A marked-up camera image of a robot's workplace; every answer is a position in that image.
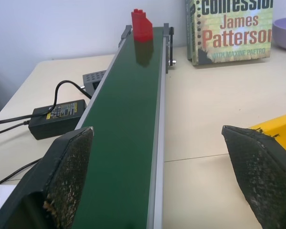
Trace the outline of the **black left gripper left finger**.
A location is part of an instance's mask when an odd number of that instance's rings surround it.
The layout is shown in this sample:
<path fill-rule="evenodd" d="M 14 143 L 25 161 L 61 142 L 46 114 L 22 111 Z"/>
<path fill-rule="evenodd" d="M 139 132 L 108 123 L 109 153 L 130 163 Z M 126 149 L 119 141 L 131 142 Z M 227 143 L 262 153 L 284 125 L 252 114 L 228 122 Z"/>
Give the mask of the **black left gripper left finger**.
<path fill-rule="evenodd" d="M 85 184 L 93 128 L 53 141 L 0 208 L 0 229 L 71 229 Z"/>

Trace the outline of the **James Patterson paperback book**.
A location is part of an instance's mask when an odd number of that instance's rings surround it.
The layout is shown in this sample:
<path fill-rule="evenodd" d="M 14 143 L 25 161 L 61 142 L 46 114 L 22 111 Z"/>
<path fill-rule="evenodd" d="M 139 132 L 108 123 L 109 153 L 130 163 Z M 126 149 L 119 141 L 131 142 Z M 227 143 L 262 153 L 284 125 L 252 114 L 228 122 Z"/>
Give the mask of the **James Patterson paperback book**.
<path fill-rule="evenodd" d="M 268 58 L 273 0 L 184 0 L 193 65 Z"/>

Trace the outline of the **red toy brick block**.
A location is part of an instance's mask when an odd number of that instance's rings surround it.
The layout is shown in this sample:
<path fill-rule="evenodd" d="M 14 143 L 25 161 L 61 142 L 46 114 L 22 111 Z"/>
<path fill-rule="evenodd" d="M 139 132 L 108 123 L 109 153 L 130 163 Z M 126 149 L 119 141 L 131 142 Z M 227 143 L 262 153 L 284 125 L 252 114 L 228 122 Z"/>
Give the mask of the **red toy brick block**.
<path fill-rule="evenodd" d="M 138 42 L 148 42 L 153 39 L 153 25 L 147 19 L 143 10 L 134 9 L 131 13 L 133 37 Z"/>

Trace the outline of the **black power adapter brick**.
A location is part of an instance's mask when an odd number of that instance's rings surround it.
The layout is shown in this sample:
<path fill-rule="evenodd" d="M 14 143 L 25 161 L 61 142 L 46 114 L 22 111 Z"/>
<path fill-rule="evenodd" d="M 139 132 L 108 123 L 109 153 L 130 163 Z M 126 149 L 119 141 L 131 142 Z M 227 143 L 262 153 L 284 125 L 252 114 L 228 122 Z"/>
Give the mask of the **black power adapter brick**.
<path fill-rule="evenodd" d="M 37 140 L 63 135 L 75 129 L 85 109 L 83 99 L 58 104 L 52 112 L 31 118 L 29 131 Z"/>

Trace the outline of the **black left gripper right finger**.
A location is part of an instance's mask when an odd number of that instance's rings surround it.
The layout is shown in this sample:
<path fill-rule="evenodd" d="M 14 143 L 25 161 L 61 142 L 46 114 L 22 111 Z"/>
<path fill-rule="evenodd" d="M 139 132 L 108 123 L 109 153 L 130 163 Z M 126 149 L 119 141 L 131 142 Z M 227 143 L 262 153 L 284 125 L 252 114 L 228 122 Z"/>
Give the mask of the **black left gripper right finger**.
<path fill-rule="evenodd" d="M 262 229 L 286 229 L 286 150 L 261 128 L 224 125 L 238 185 Z"/>

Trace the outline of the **green conveyor belt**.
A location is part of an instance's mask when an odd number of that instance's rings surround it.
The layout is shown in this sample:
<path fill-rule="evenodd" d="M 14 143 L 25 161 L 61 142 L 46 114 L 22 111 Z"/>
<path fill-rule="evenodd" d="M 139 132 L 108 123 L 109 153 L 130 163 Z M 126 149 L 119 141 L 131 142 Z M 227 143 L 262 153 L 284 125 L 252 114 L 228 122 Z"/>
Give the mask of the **green conveyor belt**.
<path fill-rule="evenodd" d="M 174 30 L 125 31 L 78 128 L 94 138 L 72 229 L 162 229 L 165 80 Z"/>

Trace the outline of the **yellow plastic bin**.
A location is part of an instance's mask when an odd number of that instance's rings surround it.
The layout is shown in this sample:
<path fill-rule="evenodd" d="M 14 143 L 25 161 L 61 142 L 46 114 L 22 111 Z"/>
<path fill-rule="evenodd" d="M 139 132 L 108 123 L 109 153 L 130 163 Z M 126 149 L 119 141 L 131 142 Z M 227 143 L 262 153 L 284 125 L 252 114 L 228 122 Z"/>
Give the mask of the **yellow plastic bin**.
<path fill-rule="evenodd" d="M 273 137 L 286 150 L 286 115 L 250 127 Z"/>

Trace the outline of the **grey control box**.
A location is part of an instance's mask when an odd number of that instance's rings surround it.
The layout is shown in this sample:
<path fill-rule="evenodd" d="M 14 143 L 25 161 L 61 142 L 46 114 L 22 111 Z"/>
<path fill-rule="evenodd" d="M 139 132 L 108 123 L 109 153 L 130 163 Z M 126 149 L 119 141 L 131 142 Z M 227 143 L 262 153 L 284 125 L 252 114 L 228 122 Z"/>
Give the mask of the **grey control box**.
<path fill-rule="evenodd" d="M 84 89 L 90 96 L 93 96 L 93 94 L 94 94 L 95 90 L 97 89 L 100 81 L 102 80 L 103 76 L 105 75 L 105 72 L 106 71 L 104 70 L 104 71 L 84 74 L 82 76 Z"/>

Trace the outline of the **purple bowl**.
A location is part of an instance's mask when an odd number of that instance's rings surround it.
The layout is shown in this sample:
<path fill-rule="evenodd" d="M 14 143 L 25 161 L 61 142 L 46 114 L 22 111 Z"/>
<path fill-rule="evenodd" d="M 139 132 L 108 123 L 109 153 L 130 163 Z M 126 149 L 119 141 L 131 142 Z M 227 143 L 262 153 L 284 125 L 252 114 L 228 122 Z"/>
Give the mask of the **purple bowl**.
<path fill-rule="evenodd" d="M 286 49 L 286 18 L 273 22 L 272 36 L 277 46 Z"/>

